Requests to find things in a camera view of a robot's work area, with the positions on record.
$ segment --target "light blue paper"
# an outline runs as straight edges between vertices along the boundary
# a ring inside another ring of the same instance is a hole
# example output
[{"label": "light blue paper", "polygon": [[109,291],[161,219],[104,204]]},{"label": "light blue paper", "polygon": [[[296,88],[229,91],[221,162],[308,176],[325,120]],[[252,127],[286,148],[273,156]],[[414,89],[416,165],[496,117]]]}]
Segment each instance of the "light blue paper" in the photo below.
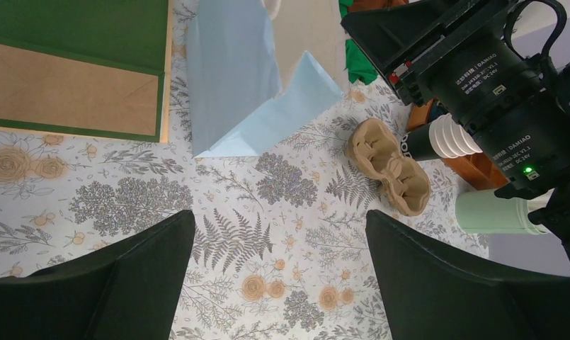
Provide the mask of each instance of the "light blue paper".
[{"label": "light blue paper", "polygon": [[343,97],[308,52],[287,91],[273,29],[260,0],[200,1],[187,35],[196,157],[258,156]]}]

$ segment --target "mint green plastic cup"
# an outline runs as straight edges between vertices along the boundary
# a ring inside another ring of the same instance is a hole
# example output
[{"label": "mint green plastic cup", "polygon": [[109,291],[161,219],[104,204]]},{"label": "mint green plastic cup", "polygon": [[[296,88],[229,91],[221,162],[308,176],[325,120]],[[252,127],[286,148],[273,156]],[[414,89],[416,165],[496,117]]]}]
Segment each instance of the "mint green plastic cup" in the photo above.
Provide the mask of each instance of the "mint green plastic cup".
[{"label": "mint green plastic cup", "polygon": [[546,234],[528,220],[528,201],[497,198],[495,190],[470,191],[455,201],[457,223],[470,234]]}]

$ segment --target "tablecloth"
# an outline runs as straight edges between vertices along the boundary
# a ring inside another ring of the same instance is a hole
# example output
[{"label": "tablecloth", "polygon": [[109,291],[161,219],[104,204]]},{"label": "tablecloth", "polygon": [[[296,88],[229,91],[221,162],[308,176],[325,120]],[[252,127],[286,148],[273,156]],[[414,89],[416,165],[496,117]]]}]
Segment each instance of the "tablecloth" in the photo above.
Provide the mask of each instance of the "tablecloth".
[{"label": "tablecloth", "polygon": [[168,144],[0,131],[0,277],[27,276],[192,209],[198,232],[171,339],[388,339],[367,210],[488,256],[485,238],[455,221],[455,197],[469,186],[441,161],[421,163],[433,194],[410,218],[343,156],[366,118],[404,132],[410,108],[381,79],[353,86],[260,157],[193,159],[184,37],[195,7],[176,2]]}]

